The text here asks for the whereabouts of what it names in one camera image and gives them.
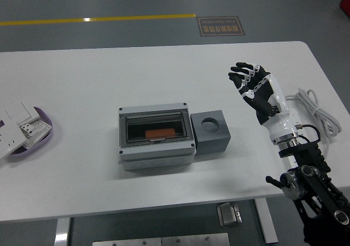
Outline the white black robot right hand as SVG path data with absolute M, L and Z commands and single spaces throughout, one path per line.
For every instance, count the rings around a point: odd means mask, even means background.
M 238 62 L 230 68 L 233 81 L 243 100 L 256 112 L 274 145 L 296 145 L 298 132 L 277 79 L 260 65 Z

